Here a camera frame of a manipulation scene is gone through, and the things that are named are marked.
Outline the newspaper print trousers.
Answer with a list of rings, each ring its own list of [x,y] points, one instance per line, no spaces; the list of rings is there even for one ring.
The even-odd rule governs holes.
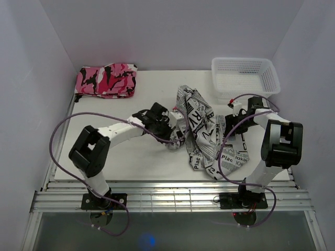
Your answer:
[[[174,129],[170,140],[176,142],[166,146],[177,150],[186,145],[193,170],[204,171],[211,178],[221,180],[222,175],[215,160],[225,140],[225,116],[215,115],[201,94],[187,85],[178,88],[175,107],[185,116],[188,130],[182,132]],[[228,176],[238,171],[249,159],[243,135],[231,136],[221,155],[221,170]]]

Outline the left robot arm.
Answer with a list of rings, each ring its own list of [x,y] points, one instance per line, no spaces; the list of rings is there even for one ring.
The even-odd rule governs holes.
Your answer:
[[[151,109],[134,113],[125,122],[101,128],[88,125],[82,130],[69,152],[69,159],[89,186],[87,191],[94,206],[105,209],[111,204],[111,189],[103,175],[109,149],[150,132],[169,141],[180,118],[179,112],[169,112],[156,102]]]

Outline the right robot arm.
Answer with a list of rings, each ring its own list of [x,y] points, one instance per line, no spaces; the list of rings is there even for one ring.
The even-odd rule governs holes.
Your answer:
[[[265,134],[258,166],[238,186],[237,192],[220,195],[221,208],[266,209],[265,188],[282,170],[301,160],[303,125],[280,117],[276,107],[264,106],[260,96],[250,97],[247,109],[235,99],[229,101],[228,107],[232,114],[225,117],[225,135],[243,134],[252,126],[261,126]]]

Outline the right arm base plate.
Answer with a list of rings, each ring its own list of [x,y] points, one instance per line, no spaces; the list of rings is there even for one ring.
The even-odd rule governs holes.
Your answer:
[[[267,209],[268,203],[265,193],[252,193],[247,191],[246,194],[237,192],[222,192],[219,194],[219,203],[221,209]]]

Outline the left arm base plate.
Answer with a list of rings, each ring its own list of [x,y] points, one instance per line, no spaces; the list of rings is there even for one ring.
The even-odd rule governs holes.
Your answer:
[[[127,205],[127,197],[126,193],[112,193],[109,195],[115,201],[122,203],[124,206]],[[123,210],[124,208],[115,202],[111,202],[109,200],[98,198],[91,193],[85,193],[82,197],[81,202],[81,209],[82,210]]]

